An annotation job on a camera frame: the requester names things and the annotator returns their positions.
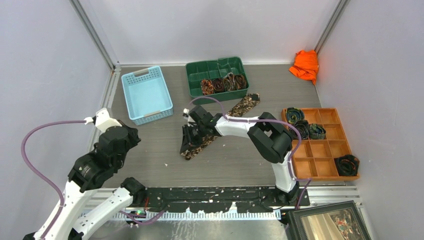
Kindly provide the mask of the brown floral tie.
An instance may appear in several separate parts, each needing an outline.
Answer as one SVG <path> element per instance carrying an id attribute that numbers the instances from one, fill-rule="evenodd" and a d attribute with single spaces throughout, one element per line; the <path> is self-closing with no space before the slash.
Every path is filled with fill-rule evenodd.
<path id="1" fill-rule="evenodd" d="M 258 93 L 249 93 L 244 96 L 227 114 L 231 117 L 242 117 L 254 107 L 260 103 L 260 95 Z M 185 160 L 191 160 L 196 155 L 198 155 L 203 149 L 209 146 L 213 141 L 215 141 L 217 136 L 205 136 L 201 139 L 201 143 L 198 146 L 189 146 L 187 144 L 187 137 L 183 137 L 183 143 L 180 148 L 180 155 L 183 156 Z"/>

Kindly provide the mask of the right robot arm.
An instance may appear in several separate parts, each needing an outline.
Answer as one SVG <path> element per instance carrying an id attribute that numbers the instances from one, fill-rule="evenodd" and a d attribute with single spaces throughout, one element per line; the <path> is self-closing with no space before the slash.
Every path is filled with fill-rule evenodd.
<path id="1" fill-rule="evenodd" d="M 272 114 L 263 112 L 256 117 L 212 115 L 198 105 L 184 109 L 183 117 L 187 123 L 182 126 L 181 155 L 200 147 L 208 137 L 250 139 L 259 154 L 272 165 L 279 202 L 288 206 L 297 199 L 299 182 L 290 175 L 288 163 L 293 136 Z"/>

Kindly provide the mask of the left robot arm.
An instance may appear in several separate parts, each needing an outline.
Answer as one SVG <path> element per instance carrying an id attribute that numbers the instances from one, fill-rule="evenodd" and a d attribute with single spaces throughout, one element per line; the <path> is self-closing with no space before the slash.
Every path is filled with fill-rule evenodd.
<path id="1" fill-rule="evenodd" d="M 46 222 L 25 240 L 88 240 L 118 211 L 141 206 L 147 197 L 144 185 L 134 177 L 126 178 L 112 196 L 89 213 L 82 212 L 105 181 L 120 170 L 127 153 L 141 141 L 136 128 L 117 120 L 102 129 L 94 149 L 79 157 L 68 174 L 64 191 Z"/>

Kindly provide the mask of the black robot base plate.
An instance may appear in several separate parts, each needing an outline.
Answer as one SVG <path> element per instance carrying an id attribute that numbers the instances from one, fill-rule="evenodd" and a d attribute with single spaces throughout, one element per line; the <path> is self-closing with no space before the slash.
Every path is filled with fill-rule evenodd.
<path id="1" fill-rule="evenodd" d="M 308 192 L 298 189 L 294 199 L 284 200 L 283 193 L 274 186 L 233 187 L 150 187 L 144 200 L 125 208 L 126 212 L 143 215 L 158 213 L 269 213 L 284 207 L 307 207 Z"/>

